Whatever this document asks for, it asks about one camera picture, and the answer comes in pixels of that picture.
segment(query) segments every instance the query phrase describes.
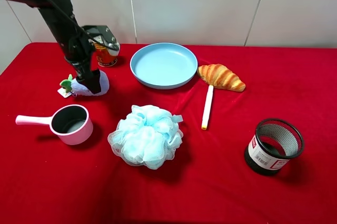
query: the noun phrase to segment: plate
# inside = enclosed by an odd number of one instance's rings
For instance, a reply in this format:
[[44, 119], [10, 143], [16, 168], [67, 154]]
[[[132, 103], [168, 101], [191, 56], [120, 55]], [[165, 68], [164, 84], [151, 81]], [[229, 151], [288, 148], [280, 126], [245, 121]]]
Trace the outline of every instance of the plate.
[[131, 58], [133, 75], [145, 86], [173, 89], [185, 85], [197, 70], [195, 55], [184, 46], [158, 43], [145, 46]]

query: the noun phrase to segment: table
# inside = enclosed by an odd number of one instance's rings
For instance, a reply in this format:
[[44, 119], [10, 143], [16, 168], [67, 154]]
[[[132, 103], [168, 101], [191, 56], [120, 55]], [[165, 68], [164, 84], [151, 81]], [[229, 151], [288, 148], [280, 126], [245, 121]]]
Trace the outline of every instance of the table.
[[[102, 97], [63, 98], [58, 83], [74, 73], [53, 43], [32, 43], [0, 76], [1, 223], [334, 223], [337, 207], [337, 50], [187, 46], [199, 64], [221, 63], [246, 83], [243, 93], [215, 90], [207, 131], [201, 118], [207, 85], [195, 76], [174, 90], [141, 85], [123, 44], [104, 68]], [[68, 146], [48, 127], [17, 126], [17, 115], [51, 116], [84, 105], [93, 135]], [[131, 105], [181, 114], [183, 143], [158, 170], [131, 167], [107, 142]], [[274, 177], [253, 172], [243, 153], [258, 122], [292, 123], [303, 154]]]

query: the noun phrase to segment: black mesh cup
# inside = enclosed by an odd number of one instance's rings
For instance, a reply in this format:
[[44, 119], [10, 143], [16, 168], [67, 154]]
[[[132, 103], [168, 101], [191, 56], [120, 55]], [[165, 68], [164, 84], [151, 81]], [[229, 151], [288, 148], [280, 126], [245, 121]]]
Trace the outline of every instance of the black mesh cup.
[[276, 174], [304, 147], [300, 132], [286, 121], [270, 118], [261, 121], [248, 144], [244, 158], [252, 170], [262, 175]]

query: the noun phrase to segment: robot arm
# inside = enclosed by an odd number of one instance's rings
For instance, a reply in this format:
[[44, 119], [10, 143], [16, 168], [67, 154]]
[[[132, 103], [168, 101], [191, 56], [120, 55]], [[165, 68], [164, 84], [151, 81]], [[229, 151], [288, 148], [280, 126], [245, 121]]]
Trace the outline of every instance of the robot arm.
[[[26, 3], [30, 7], [37, 7], [43, 19], [59, 43], [65, 59], [76, 70], [77, 81], [86, 86], [92, 93], [101, 91], [100, 71], [91, 71], [91, 57], [95, 51], [89, 42], [88, 35], [76, 25], [71, 0], [52, 0], [73, 22], [65, 18], [59, 9], [56, 9], [47, 0], [9, 0]], [[88, 34], [101, 34], [110, 47], [119, 50], [118, 42], [106, 26], [85, 26]]]

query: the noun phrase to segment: white tile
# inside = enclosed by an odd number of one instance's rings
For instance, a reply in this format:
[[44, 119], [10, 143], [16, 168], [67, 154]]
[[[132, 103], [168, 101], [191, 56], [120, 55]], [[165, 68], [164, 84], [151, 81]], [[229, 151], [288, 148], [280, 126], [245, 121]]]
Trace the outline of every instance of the white tile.
[[[107, 25], [120, 43], [135, 43], [130, 0], [72, 0], [72, 3], [80, 26]], [[33, 42], [55, 42], [37, 9], [22, 3], [10, 4]]]
[[133, 0], [139, 43], [243, 45], [258, 0]]
[[247, 46], [337, 46], [337, 0], [261, 0]]
[[7, 1], [0, 0], [0, 74], [31, 41]]

